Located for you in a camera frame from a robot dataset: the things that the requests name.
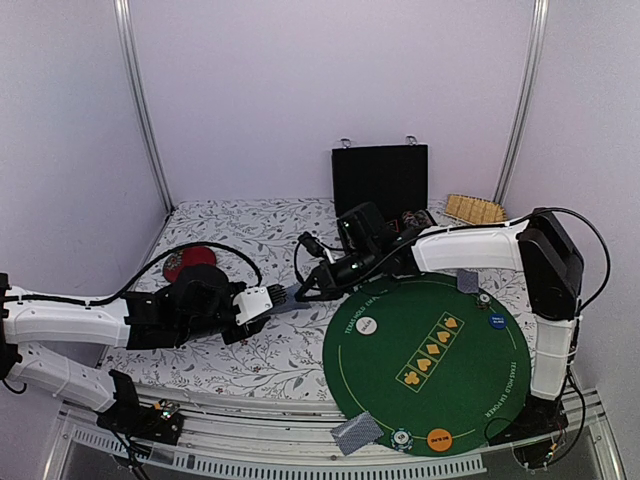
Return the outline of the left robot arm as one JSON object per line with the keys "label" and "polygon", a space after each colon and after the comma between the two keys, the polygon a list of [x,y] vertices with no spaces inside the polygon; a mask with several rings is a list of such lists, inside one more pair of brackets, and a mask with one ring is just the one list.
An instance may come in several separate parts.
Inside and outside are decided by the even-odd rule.
{"label": "left robot arm", "polygon": [[43,347],[70,342],[127,350],[171,349],[202,336],[226,344],[260,332],[288,301],[281,285],[232,282],[216,266],[185,267],[156,292],[125,291],[109,298],[55,297],[9,284],[1,276],[1,377],[46,389],[95,412],[108,410],[128,434],[148,426],[125,374],[108,374]]}

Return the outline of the dealt card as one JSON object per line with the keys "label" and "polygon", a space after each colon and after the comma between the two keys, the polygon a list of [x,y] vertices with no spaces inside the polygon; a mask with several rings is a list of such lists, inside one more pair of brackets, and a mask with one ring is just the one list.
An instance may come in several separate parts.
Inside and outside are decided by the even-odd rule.
{"label": "dealt card", "polygon": [[384,432],[374,417],[365,411],[333,428],[330,434],[341,453],[347,456],[378,440]]}
{"label": "dealt card", "polygon": [[476,271],[459,269],[456,275],[457,289],[465,294],[476,294],[480,290],[479,274]]}

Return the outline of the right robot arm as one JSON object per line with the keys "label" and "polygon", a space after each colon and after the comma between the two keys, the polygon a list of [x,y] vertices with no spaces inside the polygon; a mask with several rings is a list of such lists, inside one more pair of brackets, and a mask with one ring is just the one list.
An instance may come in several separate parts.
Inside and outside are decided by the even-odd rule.
{"label": "right robot arm", "polygon": [[[292,280],[299,235],[309,232],[331,247],[340,242],[341,221],[327,199],[232,201],[223,212],[230,239],[248,247],[267,264],[269,277]],[[537,397],[517,415],[517,427],[537,436],[552,424],[566,369],[572,363],[581,317],[583,260],[562,225],[541,210],[531,219],[492,225],[434,226],[407,242],[404,252],[421,273],[471,270],[482,288],[498,299],[511,298],[512,286],[527,295],[516,307],[532,358],[531,393]]]}

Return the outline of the orange big blind button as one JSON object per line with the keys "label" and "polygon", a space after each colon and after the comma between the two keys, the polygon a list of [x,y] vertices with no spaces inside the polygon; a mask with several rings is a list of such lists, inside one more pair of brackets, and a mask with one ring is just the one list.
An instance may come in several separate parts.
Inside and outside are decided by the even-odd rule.
{"label": "orange big blind button", "polygon": [[435,428],[427,434],[426,444],[434,452],[447,452],[453,445],[453,436],[443,428]]}

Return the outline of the blue grey cloth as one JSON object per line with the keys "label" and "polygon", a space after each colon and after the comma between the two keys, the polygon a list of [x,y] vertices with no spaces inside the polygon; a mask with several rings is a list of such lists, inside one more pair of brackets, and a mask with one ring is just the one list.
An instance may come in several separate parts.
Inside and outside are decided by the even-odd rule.
{"label": "blue grey cloth", "polygon": [[288,298],[284,303],[274,306],[269,310],[269,315],[283,315],[299,310],[307,310],[311,308],[309,302],[298,302],[294,297]]}

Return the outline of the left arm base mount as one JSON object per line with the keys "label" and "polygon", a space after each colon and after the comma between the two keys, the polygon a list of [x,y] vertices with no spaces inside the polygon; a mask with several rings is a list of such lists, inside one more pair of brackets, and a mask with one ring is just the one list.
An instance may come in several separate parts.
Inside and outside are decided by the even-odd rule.
{"label": "left arm base mount", "polygon": [[150,406],[139,401],[130,376],[111,370],[114,400],[106,411],[97,414],[97,426],[125,436],[176,446],[182,432],[184,416],[179,403],[160,399]]}

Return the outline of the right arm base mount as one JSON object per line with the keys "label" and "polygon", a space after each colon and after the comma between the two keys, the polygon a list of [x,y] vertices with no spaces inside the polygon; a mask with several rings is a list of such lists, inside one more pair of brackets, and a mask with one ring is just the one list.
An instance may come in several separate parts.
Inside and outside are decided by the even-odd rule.
{"label": "right arm base mount", "polygon": [[515,420],[492,418],[484,427],[484,440],[489,446],[502,445],[548,435],[544,444],[516,447],[513,456],[527,471],[546,470],[563,460],[581,439],[586,423],[587,404],[581,391],[576,390],[580,402],[580,423],[577,433],[568,441],[569,420],[562,398],[547,401],[528,396]]}

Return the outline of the green white poker chip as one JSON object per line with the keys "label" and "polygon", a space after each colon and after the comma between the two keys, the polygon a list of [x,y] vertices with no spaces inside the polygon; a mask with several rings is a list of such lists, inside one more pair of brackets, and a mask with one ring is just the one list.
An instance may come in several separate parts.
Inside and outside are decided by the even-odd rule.
{"label": "green white poker chip", "polygon": [[390,434],[391,447],[396,451],[407,452],[413,448],[414,439],[412,433],[405,428],[398,428]]}

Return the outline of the white dealer button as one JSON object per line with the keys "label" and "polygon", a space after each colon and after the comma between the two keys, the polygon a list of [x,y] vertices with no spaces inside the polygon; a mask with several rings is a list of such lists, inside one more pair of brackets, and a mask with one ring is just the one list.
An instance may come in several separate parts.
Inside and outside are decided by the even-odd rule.
{"label": "white dealer button", "polygon": [[356,322],[356,329],[362,335],[372,335],[377,328],[378,324],[372,317],[361,317]]}

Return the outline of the blue small blind button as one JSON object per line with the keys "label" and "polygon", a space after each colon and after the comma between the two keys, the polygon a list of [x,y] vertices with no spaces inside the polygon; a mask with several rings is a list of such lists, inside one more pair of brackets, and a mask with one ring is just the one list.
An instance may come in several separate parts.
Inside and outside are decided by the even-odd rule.
{"label": "blue small blind button", "polygon": [[507,318],[498,313],[492,313],[488,318],[489,325],[496,330],[503,330],[507,327]]}

